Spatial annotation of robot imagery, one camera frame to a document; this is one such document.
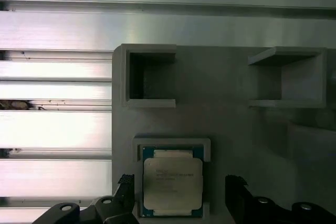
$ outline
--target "gray mounting plate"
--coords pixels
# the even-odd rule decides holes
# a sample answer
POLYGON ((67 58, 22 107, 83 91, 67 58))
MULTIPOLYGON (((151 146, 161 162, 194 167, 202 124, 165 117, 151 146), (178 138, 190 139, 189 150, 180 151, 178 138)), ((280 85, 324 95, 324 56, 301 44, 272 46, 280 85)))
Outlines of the gray mounting plate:
POLYGON ((249 100, 259 97, 259 76, 246 62, 265 48, 177 46, 175 63, 162 69, 165 78, 160 79, 165 93, 176 100, 174 109, 122 106, 118 50, 113 55, 112 77, 113 191, 119 177, 130 173, 135 174, 136 193, 141 194, 142 164, 132 157, 135 136, 191 137, 211 140, 211 162, 204 164, 204 191, 210 203, 206 223, 232 223, 225 207, 227 174, 244 177, 254 195, 269 197, 280 206, 290 208, 300 200, 301 174, 290 155, 288 121, 278 111, 249 107, 249 100))

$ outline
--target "screw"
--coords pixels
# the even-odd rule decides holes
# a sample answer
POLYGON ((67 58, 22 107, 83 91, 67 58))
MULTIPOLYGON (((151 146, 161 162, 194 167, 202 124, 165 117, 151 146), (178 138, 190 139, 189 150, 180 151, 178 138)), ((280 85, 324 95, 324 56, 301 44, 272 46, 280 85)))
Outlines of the screw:
POLYGON ((63 207, 61 207, 62 211, 68 211, 70 209, 71 209, 71 206, 63 206, 63 207))
POLYGON ((111 203, 112 201, 110 200, 110 199, 105 199, 105 200, 103 200, 103 203, 104 204, 109 204, 109 203, 111 203))
POLYGON ((259 198, 258 201, 262 204, 268 203, 268 199, 266 199, 266 198, 259 198))
POLYGON ((311 206, 309 206, 307 204, 301 204, 300 207, 304 210, 307 210, 307 211, 311 210, 311 206))

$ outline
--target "aluminum profile slot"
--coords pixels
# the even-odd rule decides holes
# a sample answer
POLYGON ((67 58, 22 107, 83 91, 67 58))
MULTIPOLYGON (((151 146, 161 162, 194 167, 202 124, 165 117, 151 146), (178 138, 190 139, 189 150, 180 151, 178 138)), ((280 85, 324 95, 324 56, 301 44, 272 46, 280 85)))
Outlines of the aluminum profile slot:
POLYGON ((112 148, 111 112, 0 111, 0 148, 112 148))
POLYGON ((112 194, 111 161, 2 159, 0 170, 2 197, 96 198, 112 194))
POLYGON ((335 37, 333 19, 0 12, 3 50, 113 51, 127 43, 335 48, 335 37))
POLYGON ((112 63, 111 51, 5 51, 5 60, 47 62, 92 62, 112 63))
POLYGON ((2 81, 0 99, 111 100, 112 82, 2 81))
POLYGON ((1 80, 112 81, 111 63, 0 61, 1 80))
POLYGON ((111 100, 30 100, 31 110, 112 111, 111 100))

